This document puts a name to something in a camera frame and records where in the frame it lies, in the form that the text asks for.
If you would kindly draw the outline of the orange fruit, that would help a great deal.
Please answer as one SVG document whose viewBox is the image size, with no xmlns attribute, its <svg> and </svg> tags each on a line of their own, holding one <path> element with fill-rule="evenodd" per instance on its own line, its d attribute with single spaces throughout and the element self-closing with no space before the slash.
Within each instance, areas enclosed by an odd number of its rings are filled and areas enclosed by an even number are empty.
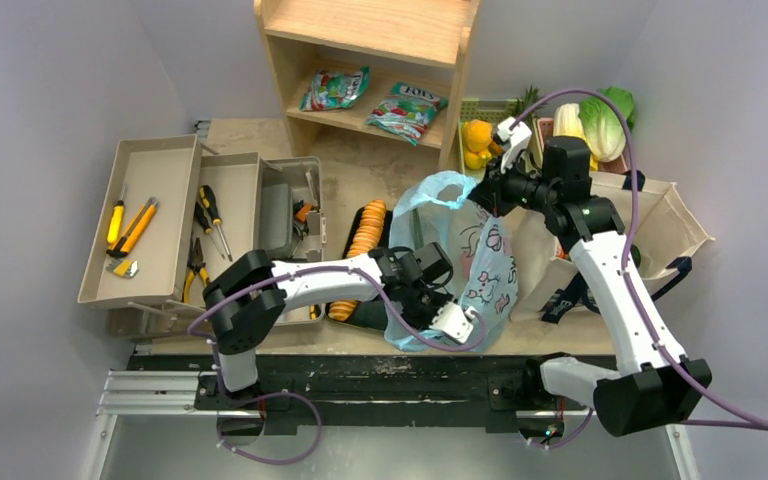
<svg viewBox="0 0 768 480">
<path fill-rule="evenodd" d="M 461 129 L 465 149 L 477 155 L 489 150 L 493 143 L 493 134 L 493 125 L 479 119 L 465 122 Z"/>
</svg>

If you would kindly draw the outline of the light blue plastic grocery bag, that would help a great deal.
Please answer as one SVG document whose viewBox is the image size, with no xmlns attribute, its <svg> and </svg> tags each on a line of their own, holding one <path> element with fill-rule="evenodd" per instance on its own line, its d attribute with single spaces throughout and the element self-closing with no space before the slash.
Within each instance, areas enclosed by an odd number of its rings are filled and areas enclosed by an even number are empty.
<svg viewBox="0 0 768 480">
<path fill-rule="evenodd" d="M 476 353 L 498 340 L 518 297 L 512 241 L 499 218 L 469 199 L 477 185 L 454 171 L 424 178 L 399 198 L 388 238 L 391 248 L 442 247 L 453 264 L 444 291 L 480 316 L 467 341 Z"/>
</svg>

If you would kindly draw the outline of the yellow white napa cabbage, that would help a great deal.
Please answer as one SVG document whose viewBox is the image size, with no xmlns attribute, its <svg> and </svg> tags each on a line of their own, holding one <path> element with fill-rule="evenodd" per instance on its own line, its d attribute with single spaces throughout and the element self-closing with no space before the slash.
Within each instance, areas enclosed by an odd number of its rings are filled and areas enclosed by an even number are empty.
<svg viewBox="0 0 768 480">
<path fill-rule="evenodd" d="M 581 139 L 588 148 L 591 147 L 587 139 L 582 121 L 579 117 L 580 106 L 578 103 L 566 103 L 559 106 L 553 117 L 553 136 L 566 136 Z"/>
</svg>

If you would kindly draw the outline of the pineapple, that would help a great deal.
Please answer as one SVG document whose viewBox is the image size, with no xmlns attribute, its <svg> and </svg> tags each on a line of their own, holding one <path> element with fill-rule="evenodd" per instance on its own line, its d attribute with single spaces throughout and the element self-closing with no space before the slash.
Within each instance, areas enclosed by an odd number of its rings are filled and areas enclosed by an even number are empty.
<svg viewBox="0 0 768 480">
<path fill-rule="evenodd" d="M 541 99 L 542 96 L 540 95 L 539 89 L 534 86 L 529 86 L 526 88 L 522 95 L 516 97 L 513 100 L 508 100 L 505 109 L 493 117 L 493 119 L 490 121 L 491 142 L 488 146 L 488 151 L 492 158 L 495 158 L 503 153 L 503 149 L 497 142 L 496 138 L 497 124 L 507 119 L 508 117 L 518 117 L 522 114 L 523 111 L 526 110 L 527 107 Z"/>
</svg>

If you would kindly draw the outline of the green lettuce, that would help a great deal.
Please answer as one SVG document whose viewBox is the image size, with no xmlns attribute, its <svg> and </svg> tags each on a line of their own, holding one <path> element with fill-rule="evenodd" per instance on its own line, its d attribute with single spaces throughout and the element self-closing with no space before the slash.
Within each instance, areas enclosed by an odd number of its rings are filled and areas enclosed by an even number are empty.
<svg viewBox="0 0 768 480">
<path fill-rule="evenodd" d="M 625 120 L 634 115 L 635 100 L 630 91 L 611 86 L 599 92 L 618 108 Z M 580 102 L 579 120 L 596 161 L 611 162 L 621 156 L 627 138 L 619 117 L 604 101 L 589 97 Z"/>
</svg>

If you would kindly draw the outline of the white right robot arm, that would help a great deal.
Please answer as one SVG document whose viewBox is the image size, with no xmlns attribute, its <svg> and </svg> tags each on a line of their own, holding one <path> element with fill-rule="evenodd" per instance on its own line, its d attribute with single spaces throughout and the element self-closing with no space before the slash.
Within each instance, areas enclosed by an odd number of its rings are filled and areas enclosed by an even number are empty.
<svg viewBox="0 0 768 480">
<path fill-rule="evenodd" d="M 703 359 L 690 359 L 668 331 L 625 251 L 626 229 L 614 203 L 592 193 L 583 140 L 560 136 L 546 146 L 540 172 L 512 151 L 489 161 L 471 201 L 495 216 L 516 207 L 543 215 L 589 288 L 611 336 L 617 367 L 608 370 L 557 353 L 529 362 L 524 399 L 544 407 L 558 396 L 595 411 L 615 437 L 687 420 L 712 381 Z"/>
</svg>

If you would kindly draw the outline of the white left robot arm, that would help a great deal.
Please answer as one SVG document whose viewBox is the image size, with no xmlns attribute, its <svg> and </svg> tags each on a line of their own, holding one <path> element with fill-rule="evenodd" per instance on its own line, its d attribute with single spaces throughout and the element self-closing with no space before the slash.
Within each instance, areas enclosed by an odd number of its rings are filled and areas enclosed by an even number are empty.
<svg viewBox="0 0 768 480">
<path fill-rule="evenodd" d="M 442 247 L 418 250 L 376 247 L 352 258 L 293 263 L 246 253 L 203 290 L 214 333 L 219 395 L 232 408 L 258 395 L 256 349 L 285 313 L 340 300 L 380 298 L 416 332 L 435 331 L 460 345 L 473 325 L 453 295 L 444 291 L 453 265 Z"/>
</svg>

